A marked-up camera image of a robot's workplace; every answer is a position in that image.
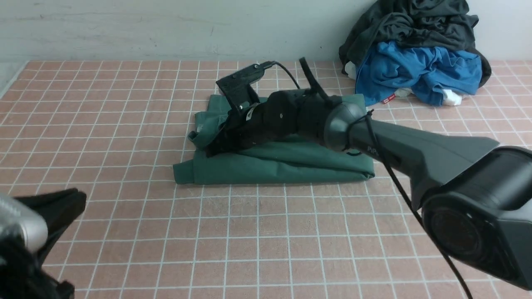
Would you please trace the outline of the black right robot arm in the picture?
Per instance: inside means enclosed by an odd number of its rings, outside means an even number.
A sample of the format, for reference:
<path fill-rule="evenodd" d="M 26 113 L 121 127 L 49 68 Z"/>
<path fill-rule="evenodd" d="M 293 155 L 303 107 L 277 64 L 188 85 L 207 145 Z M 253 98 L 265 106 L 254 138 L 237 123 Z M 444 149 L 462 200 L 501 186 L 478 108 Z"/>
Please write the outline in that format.
<path fill-rule="evenodd" d="M 406 201 L 447 261 L 531 290 L 529 149 L 373 120 L 365 108 L 323 91 L 278 91 L 264 103 L 253 96 L 244 108 L 236 96 L 227 101 L 231 109 L 204 147 L 207 157 L 292 134 L 337 152 L 357 150 L 391 177 L 397 170 L 410 178 Z"/>

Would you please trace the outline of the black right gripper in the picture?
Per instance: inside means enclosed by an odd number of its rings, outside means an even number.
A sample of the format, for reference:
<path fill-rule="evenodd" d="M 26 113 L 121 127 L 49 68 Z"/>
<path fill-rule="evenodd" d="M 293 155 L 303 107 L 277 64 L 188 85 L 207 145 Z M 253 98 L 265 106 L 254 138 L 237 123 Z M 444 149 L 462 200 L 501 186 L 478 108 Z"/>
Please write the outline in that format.
<path fill-rule="evenodd" d="M 317 122 L 304 115 L 317 102 L 312 90 L 272 93 L 264 102 L 253 90 L 225 92 L 226 119 L 197 124 L 188 139 L 207 157 L 247 150 L 290 135 L 315 142 Z"/>

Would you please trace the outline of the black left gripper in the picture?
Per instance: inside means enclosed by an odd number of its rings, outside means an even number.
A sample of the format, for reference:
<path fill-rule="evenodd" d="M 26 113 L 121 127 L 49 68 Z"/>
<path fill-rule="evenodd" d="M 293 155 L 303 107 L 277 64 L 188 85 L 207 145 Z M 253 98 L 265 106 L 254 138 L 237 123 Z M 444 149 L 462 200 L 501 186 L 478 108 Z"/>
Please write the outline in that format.
<path fill-rule="evenodd" d="M 80 216 L 87 203 L 87 194 L 78 189 L 34 196 L 12 197 L 40 214 L 48 227 L 46 243 L 30 253 L 19 238 L 0 233 L 0 297 L 2 299 L 72 299 L 74 285 L 57 281 L 42 270 L 53 246 L 68 227 Z"/>

